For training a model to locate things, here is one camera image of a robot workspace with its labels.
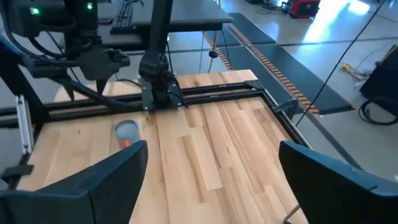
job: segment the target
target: metal pole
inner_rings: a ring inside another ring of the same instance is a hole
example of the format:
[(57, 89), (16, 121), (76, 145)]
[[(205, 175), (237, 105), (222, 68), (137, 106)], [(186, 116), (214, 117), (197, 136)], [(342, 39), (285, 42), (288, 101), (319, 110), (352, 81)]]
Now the metal pole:
[(293, 208), (293, 210), (291, 212), (289, 212), (289, 214), (287, 214), (287, 216), (284, 218), (284, 220), (282, 221), (283, 224), (290, 224), (290, 222), (288, 221), (288, 219), (290, 219), (294, 213), (297, 212), (297, 210), (300, 209), (300, 205), (297, 205), (296, 207)]
[(16, 103), (19, 133), (21, 134), (22, 153), (31, 154), (34, 141), (29, 107), (23, 95), (16, 96)]

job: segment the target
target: black metal frame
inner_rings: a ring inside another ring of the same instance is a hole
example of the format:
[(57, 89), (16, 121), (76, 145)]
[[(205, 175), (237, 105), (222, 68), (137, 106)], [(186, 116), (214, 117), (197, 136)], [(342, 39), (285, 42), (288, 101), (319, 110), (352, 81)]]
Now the black metal frame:
[[(5, 56), (0, 60), (0, 69), (7, 71), (0, 73), (0, 77), (14, 95), (23, 95), (27, 99), (32, 125), (35, 126), (33, 133), (34, 143), (39, 137), (45, 123), (145, 110), (157, 111), (163, 108), (175, 108), (185, 105), (261, 97), (266, 105), (272, 109), (272, 112), (293, 141), (309, 147), (285, 113), (286, 111), (291, 118), (299, 105), (297, 100), (293, 99), (286, 104), (277, 105), (258, 80), (179, 89), (179, 84), (169, 72), (169, 65), (167, 59), (165, 59), (165, 44), (167, 43), (167, 34), (170, 28), (172, 3), (172, 0), (163, 0), (156, 1), (154, 5), (149, 48), (146, 54), (144, 54), (139, 67), (139, 73), (144, 79), (141, 94), (105, 97), (74, 82), (66, 74), (65, 68), (60, 68), (60, 70), (52, 70), (53, 74), (45, 77), (63, 85), (71, 98), (73, 98), (72, 90), (74, 90), (87, 96), (90, 100), (45, 105), (40, 101), (36, 92), (18, 67), (18, 65), (29, 67), (31, 60), (26, 60), (26, 55), (20, 53), (15, 47), (8, 44), (7, 40), (0, 36), (0, 55)], [(182, 95), (180, 97), (184, 100), (173, 97), (172, 93), (174, 95)], [(19, 122), (16, 108), (1, 109), (0, 118), (5, 116), (13, 117), (0, 120), (0, 128), (18, 128)], [(20, 166), (28, 163), (29, 156), (29, 154), (22, 156)], [(19, 179), (20, 177), (12, 179), (9, 187), (11, 189), (16, 188)]]
[[(210, 85), (210, 86), (200, 86), (193, 88), (184, 88), (182, 93), (185, 97), (185, 102), (187, 105), (197, 105), (203, 103), (215, 103), (221, 101), (229, 100), (240, 100), (245, 98), (261, 97), (269, 108), (278, 108), (278, 104), (270, 96), (270, 94), (263, 88), (254, 88), (254, 86), (261, 86), (258, 80), (251, 80), (240, 83), (230, 83), (222, 85)], [(224, 93), (226, 91), (241, 90), (235, 93)], [(141, 94), (131, 94), (131, 95), (121, 95), (121, 96), (111, 96), (114, 100), (123, 101), (125, 103), (130, 103), (133, 106), (131, 109), (120, 109), (120, 108), (107, 108), (101, 106), (97, 101), (94, 100), (78, 100), (70, 102), (61, 103), (49, 103), (44, 105), (46, 111), (49, 115), (41, 120), (40, 122), (35, 122), (34, 128), (34, 142), (40, 135), (40, 131), (45, 123), (66, 121), (71, 119), (82, 119), (82, 118), (92, 118), (95, 116), (106, 116), (119, 113), (130, 113), (136, 111), (145, 111), (142, 105), (142, 95)], [(287, 134), (292, 138), (297, 144), (309, 147), (308, 143), (302, 135), (297, 131), (291, 120), (286, 115), (283, 110), (272, 110), (274, 116), (278, 119), (279, 123), (283, 126)], [(16, 118), (15, 108), (4, 108), (0, 110), (0, 117), (2, 116), (15, 116), (15, 118), (4, 119), (0, 121), (0, 128), (17, 128), (18, 120)], [(20, 165), (27, 164), (29, 161), (30, 154), (23, 155), (20, 161)], [(17, 187), (19, 178), (9, 182), (9, 188), (14, 189)]]

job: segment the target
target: red object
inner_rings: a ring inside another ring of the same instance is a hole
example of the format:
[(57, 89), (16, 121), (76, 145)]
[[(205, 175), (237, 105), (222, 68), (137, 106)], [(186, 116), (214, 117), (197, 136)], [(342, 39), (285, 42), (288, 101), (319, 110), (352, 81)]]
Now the red object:
[(130, 139), (125, 139), (125, 140), (118, 139), (118, 141), (119, 141), (120, 149), (125, 149), (133, 144), (132, 140), (130, 140)]
[(290, 15), (293, 18), (314, 17), (319, 10), (321, 0), (293, 0)]

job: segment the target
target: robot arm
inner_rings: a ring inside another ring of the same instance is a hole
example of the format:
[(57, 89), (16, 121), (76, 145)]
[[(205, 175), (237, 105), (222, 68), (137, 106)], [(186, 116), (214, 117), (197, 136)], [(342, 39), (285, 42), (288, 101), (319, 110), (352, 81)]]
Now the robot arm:
[[(34, 78), (49, 78), (70, 88), (73, 85), (68, 84), (72, 80), (66, 69), (80, 67), (85, 78), (95, 80), (97, 92), (102, 93), (108, 79), (130, 62), (120, 51), (102, 45), (97, 34), (97, 10), (96, 0), (0, 0), (4, 30), (25, 55), (23, 66)], [(56, 54), (41, 46), (35, 37), (42, 31), (63, 33), (65, 53)], [(27, 50), (12, 33), (28, 38), (44, 54), (36, 55)]]

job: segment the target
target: black desk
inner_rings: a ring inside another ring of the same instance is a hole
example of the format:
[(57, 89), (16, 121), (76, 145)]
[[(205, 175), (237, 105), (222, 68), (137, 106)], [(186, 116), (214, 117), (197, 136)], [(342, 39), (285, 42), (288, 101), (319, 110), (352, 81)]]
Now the black desk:
[[(98, 4), (98, 17), (114, 17), (119, 9), (120, 1)], [(145, 50), (149, 40), (153, 4), (154, 0), (144, 0), (144, 7), (139, 3), (133, 6), (132, 21), (138, 26), (140, 34), (110, 34), (111, 25), (99, 26), (98, 33), (104, 45), (125, 51)], [(232, 18), (213, 0), (174, 0), (170, 32), (221, 30), (222, 25), (229, 22), (232, 22)]]

